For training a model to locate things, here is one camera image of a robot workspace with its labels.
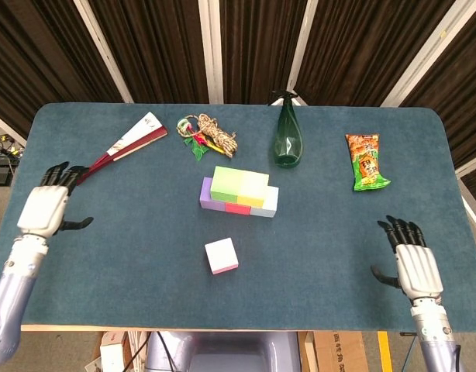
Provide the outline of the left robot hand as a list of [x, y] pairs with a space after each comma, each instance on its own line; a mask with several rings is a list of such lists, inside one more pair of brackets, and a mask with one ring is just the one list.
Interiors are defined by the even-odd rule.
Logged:
[[49, 239], [59, 231], [84, 229], [93, 221], [87, 217], [80, 222], [66, 221], [65, 209], [78, 181], [88, 173], [84, 166], [69, 167], [69, 162], [50, 167], [40, 184], [30, 192], [17, 226], [23, 235]]

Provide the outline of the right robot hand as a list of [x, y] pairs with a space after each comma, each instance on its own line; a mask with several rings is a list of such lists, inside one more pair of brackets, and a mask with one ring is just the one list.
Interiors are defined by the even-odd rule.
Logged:
[[371, 273], [382, 284], [397, 288], [417, 306], [426, 299], [442, 304], [443, 283], [433, 251], [427, 246], [422, 230], [414, 222], [387, 215], [378, 221], [385, 231], [395, 257], [397, 275], [383, 274], [375, 265]]

